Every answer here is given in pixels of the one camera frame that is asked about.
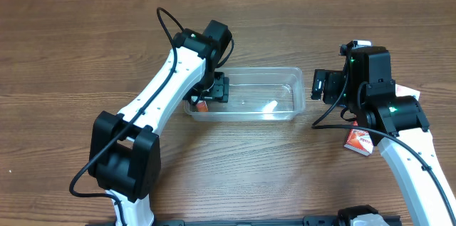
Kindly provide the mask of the orange bottle white cap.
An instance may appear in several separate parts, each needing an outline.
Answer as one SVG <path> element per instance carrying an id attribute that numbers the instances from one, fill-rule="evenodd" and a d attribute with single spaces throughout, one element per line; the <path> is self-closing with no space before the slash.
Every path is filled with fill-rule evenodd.
<path id="1" fill-rule="evenodd" d="M 209 111 L 206 101 L 198 101 L 196 104 L 197 111 L 200 113 L 206 113 Z"/>

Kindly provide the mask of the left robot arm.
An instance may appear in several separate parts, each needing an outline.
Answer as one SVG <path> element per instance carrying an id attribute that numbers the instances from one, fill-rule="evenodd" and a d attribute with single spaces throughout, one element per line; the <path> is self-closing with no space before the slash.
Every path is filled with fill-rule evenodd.
<path id="1" fill-rule="evenodd" d="M 93 124 L 88 173 L 115 207 L 115 225 L 153 225 L 150 188 L 161 169 L 159 136 L 181 101 L 226 103 L 229 79 L 218 71 L 233 49 L 228 27 L 212 20 L 203 33 L 183 29 L 171 40 L 167 62 L 117 114 Z"/>

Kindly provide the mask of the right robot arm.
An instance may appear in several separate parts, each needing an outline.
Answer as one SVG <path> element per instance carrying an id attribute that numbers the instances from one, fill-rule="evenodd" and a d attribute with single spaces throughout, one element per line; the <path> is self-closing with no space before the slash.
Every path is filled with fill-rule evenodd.
<path id="1" fill-rule="evenodd" d="M 415 225 L 454 225 L 455 196 L 417 98 L 398 96 L 390 53 L 369 41 L 343 44 L 343 70 L 317 69 L 311 99 L 354 114 L 342 127 L 368 132 L 398 183 Z"/>

